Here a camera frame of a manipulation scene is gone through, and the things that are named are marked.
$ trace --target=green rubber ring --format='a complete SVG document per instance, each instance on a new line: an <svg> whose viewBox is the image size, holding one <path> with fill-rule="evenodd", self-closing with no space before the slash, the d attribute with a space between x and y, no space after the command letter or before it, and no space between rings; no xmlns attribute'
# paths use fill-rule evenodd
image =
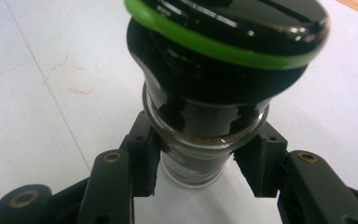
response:
<svg viewBox="0 0 358 224"><path fill-rule="evenodd" d="M277 56L239 49L186 29L148 7L142 0L125 0L127 10L144 27L200 54L226 63L268 70L293 69L307 65L318 50L296 56Z"/></svg>

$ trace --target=metal ring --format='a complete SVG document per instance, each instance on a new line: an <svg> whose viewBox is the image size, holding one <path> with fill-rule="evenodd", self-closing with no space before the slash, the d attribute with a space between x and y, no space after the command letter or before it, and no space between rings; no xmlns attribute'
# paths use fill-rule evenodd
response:
<svg viewBox="0 0 358 224"><path fill-rule="evenodd" d="M39 192L35 189L26 190L10 200L10 207L21 208L33 203L39 197Z"/></svg>
<svg viewBox="0 0 358 224"><path fill-rule="evenodd" d="M316 157L315 155L312 155L308 152L300 152L297 154L297 156L302 160L302 161L305 161L305 162L308 162L308 163L312 163L314 164L315 162L318 161L318 157Z"/></svg>
<svg viewBox="0 0 358 224"><path fill-rule="evenodd" d="M103 160L106 162L115 162L120 160L121 155L118 152L110 152L103 156Z"/></svg>

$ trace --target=jar lid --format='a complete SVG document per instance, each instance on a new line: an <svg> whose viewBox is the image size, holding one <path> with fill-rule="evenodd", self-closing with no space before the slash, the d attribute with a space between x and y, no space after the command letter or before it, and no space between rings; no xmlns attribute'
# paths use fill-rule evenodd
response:
<svg viewBox="0 0 358 224"><path fill-rule="evenodd" d="M200 54L268 70L307 65L329 20L314 0L125 0L144 27Z"/></svg>

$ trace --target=screw hole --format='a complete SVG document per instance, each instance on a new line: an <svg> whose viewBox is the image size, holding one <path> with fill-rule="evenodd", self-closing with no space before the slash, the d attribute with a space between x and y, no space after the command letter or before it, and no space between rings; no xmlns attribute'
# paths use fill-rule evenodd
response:
<svg viewBox="0 0 358 224"><path fill-rule="evenodd" d="M345 224L358 224L358 220L353 217L345 216L344 218L342 218L342 220Z"/></svg>
<svg viewBox="0 0 358 224"><path fill-rule="evenodd" d="M110 223L110 216L108 215L101 215L95 219L94 224L108 224Z"/></svg>
<svg viewBox="0 0 358 224"><path fill-rule="evenodd" d="M302 161L305 162L309 162L309 163L315 163L318 161L318 158L307 153L307 152L302 152L302 153L298 153L297 155Z"/></svg>
<svg viewBox="0 0 358 224"><path fill-rule="evenodd" d="M103 156L103 160L106 162L114 162L120 160L120 153L118 152L111 152Z"/></svg>
<svg viewBox="0 0 358 224"><path fill-rule="evenodd" d="M35 189L24 191L15 197L13 197L10 200L10 206L14 208L21 208L24 206L27 206L30 203L33 203L37 197L39 196L39 193Z"/></svg>

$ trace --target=red mark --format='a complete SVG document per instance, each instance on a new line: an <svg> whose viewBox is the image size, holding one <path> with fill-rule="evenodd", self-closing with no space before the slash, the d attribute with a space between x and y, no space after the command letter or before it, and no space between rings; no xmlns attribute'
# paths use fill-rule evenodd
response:
<svg viewBox="0 0 358 224"><path fill-rule="evenodd" d="M78 89L68 89L68 91L72 91L75 93L79 93L79 94L84 94L84 95L90 95L90 93L95 89L95 86L93 86L89 91L81 91Z"/></svg>
<svg viewBox="0 0 358 224"><path fill-rule="evenodd" d="M86 72L89 71L89 69L87 69L87 68L82 68L82 67L78 67L77 70L79 70L79 71L86 71Z"/></svg>

